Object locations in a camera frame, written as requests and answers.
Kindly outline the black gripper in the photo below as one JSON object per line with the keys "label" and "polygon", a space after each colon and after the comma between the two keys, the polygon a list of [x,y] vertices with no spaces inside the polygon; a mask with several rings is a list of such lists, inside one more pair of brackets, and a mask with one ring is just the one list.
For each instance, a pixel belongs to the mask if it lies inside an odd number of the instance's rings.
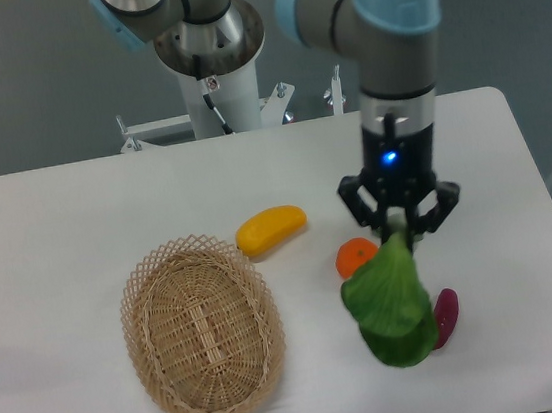
{"label": "black gripper", "polygon": [[[432,168],[432,124],[419,132],[402,133],[400,118],[388,112],[375,121],[378,130],[362,124],[363,169],[341,179],[337,193],[361,227],[370,227],[385,244],[391,236],[386,210],[402,208],[406,219],[406,243],[410,252],[425,233],[436,232],[459,203],[460,185],[436,182]],[[365,187],[376,200],[373,211],[360,196]],[[418,205],[434,190],[437,203],[424,215]]]}

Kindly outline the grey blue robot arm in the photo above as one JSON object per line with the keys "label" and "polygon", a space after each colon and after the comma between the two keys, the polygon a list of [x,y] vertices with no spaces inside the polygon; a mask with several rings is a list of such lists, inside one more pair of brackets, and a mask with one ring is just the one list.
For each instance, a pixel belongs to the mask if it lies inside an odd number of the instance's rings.
{"label": "grey blue robot arm", "polygon": [[[155,48],[183,85],[197,137],[265,125],[254,68],[265,31],[248,2],[89,1],[124,46]],[[397,208],[409,245],[433,233],[460,195],[432,168],[439,0],[275,0],[274,14],[296,44],[359,67],[363,167],[337,190],[355,221],[385,240]]]}

